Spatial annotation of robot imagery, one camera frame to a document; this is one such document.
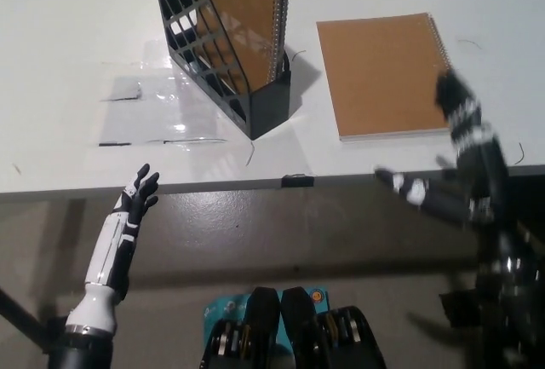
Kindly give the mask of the white and black left hand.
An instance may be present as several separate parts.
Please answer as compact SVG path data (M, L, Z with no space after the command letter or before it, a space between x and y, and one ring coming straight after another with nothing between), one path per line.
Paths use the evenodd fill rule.
M113 337L117 330L115 308L129 286L129 269L135 254L141 222L158 202L159 174L144 164L119 194L106 217L84 280L84 295L67 316L65 331Z

